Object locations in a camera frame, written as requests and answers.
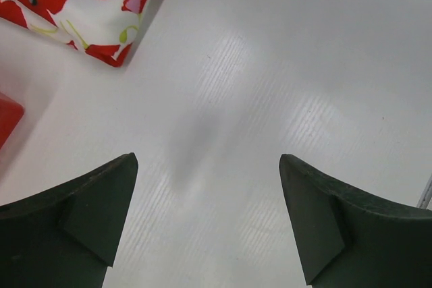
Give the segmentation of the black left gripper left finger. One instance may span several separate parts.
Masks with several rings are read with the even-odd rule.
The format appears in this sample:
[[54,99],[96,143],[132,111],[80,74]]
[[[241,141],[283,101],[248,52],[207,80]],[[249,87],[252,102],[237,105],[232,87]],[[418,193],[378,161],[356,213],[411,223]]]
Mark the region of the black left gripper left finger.
[[102,287],[137,174],[131,152],[1,206],[1,286]]

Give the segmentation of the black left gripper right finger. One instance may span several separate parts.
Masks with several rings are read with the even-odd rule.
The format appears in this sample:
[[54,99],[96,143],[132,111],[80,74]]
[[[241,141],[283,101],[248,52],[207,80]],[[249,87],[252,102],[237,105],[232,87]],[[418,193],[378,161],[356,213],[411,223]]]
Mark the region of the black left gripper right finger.
[[298,157],[279,161],[309,287],[430,287],[431,211],[386,200]]

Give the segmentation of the white red floral skirt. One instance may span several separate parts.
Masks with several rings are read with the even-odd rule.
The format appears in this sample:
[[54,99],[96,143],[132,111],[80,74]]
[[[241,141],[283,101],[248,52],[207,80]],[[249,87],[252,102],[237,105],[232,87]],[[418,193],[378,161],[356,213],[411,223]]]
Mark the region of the white red floral skirt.
[[1,19],[123,65],[151,0],[1,0]]

